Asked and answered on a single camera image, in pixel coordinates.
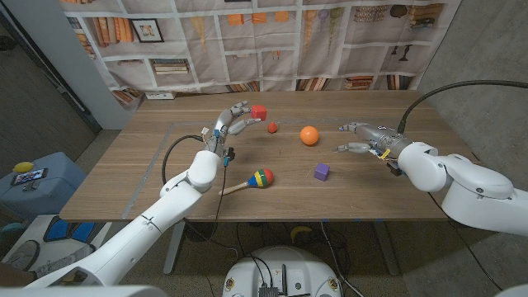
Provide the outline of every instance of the picture frame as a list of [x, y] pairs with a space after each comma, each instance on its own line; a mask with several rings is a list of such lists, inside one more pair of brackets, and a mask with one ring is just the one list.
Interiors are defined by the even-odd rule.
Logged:
[[157, 19], [130, 19], [140, 43], [164, 42]]

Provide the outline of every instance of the purple cube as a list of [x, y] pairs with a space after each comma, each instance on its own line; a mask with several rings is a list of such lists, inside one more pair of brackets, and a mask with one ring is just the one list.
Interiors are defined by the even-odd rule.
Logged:
[[323, 163], [317, 164], [317, 167], [315, 168], [315, 172], [313, 173], [313, 177], [320, 179], [321, 181], [326, 181], [328, 177], [328, 171], [330, 170], [330, 167], [328, 165], [325, 165]]

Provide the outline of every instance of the orange ball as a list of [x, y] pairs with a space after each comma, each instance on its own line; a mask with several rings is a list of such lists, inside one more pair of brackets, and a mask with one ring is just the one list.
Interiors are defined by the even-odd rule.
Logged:
[[319, 132], [312, 126], [306, 126], [300, 131], [300, 139], [304, 144], [315, 144], [319, 140]]
[[267, 126], [267, 131], [270, 132], [270, 133], [275, 133], [277, 131], [277, 124], [275, 124], [274, 122], [271, 122], [268, 126]]

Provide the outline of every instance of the red cube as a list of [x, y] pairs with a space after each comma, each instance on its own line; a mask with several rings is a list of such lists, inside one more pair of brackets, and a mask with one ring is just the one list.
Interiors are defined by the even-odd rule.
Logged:
[[251, 117], [253, 119], [266, 120], [267, 110], [264, 106], [251, 106]]

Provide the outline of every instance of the striped maraca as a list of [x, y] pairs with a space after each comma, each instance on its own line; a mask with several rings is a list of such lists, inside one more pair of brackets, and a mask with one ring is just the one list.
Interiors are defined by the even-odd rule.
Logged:
[[231, 186], [227, 189], [224, 189], [224, 195], [227, 195], [229, 193], [232, 193], [238, 189], [243, 189], [245, 187], [264, 187], [264, 186], [267, 186], [269, 184], [271, 184], [271, 182], [273, 182], [273, 173], [271, 172], [270, 169], [261, 169], [257, 172], [255, 172], [255, 174], [253, 174], [253, 176], [251, 178], [249, 178], [247, 181], [241, 183], [240, 185], [236, 185], [236, 186]]

